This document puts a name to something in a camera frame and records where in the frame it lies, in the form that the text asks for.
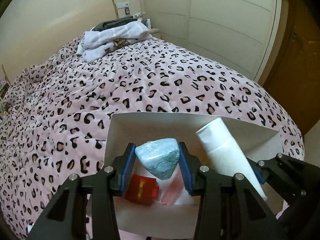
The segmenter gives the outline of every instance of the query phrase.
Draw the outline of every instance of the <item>white lotion bottle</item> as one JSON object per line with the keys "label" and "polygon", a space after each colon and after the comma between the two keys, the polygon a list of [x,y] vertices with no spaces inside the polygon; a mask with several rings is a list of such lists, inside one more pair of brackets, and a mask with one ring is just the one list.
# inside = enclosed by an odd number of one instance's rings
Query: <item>white lotion bottle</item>
{"label": "white lotion bottle", "polygon": [[217,173],[228,176],[242,173],[263,200],[267,200],[247,158],[220,117],[202,127],[196,134]]}
{"label": "white lotion bottle", "polygon": [[149,30],[151,30],[151,21],[150,19],[147,19],[147,27]]}

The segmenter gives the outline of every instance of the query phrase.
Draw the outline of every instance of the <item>light switch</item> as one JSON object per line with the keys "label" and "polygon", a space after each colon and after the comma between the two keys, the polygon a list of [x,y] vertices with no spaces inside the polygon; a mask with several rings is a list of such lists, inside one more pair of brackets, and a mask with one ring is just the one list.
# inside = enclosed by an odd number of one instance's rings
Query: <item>light switch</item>
{"label": "light switch", "polygon": [[120,3],[118,3],[118,6],[117,6],[118,9],[123,9],[125,7],[129,7],[129,2],[120,2]]}

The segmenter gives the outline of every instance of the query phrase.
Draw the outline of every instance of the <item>wall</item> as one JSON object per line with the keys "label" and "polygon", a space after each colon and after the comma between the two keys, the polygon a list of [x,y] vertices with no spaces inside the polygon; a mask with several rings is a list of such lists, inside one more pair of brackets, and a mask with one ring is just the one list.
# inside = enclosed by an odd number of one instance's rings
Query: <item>wall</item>
{"label": "wall", "polygon": [[164,40],[254,79],[269,44],[276,0],[145,0],[145,10]]}
{"label": "wall", "polygon": [[320,167],[320,120],[304,136],[305,161]]}
{"label": "wall", "polygon": [[[0,64],[10,48],[41,28],[70,11],[88,5],[93,0],[13,0],[0,18]],[[128,1],[131,14],[140,12],[140,0],[115,0],[115,3]],[[124,9],[119,17],[125,16]]]}

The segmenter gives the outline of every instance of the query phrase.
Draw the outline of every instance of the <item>bed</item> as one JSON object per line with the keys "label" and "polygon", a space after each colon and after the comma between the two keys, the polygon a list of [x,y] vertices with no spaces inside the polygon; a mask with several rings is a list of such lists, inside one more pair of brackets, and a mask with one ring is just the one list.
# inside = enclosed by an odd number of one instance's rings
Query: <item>bed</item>
{"label": "bed", "polygon": [[[301,133],[287,112],[260,85],[214,60],[157,38],[92,64],[77,57],[82,33],[116,18],[110,1],[100,5],[57,19],[5,60],[12,85],[4,100],[12,107],[0,127],[0,197],[16,236],[26,238],[68,175],[101,169],[113,113],[237,118],[279,131],[284,154],[304,159]],[[35,42],[17,57],[30,38]],[[17,66],[26,69],[14,80]]]}

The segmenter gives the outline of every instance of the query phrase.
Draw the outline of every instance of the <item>pink blanket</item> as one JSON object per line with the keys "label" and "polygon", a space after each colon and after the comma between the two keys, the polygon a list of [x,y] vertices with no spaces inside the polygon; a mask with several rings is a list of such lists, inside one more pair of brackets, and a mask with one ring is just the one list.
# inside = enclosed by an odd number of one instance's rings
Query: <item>pink blanket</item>
{"label": "pink blanket", "polygon": [[1,208],[21,239],[68,175],[102,167],[113,113],[238,118],[279,131],[284,154],[304,159],[290,116],[236,71],[155,38],[88,64],[75,55],[80,40],[26,69],[5,98],[12,108],[0,128]]}

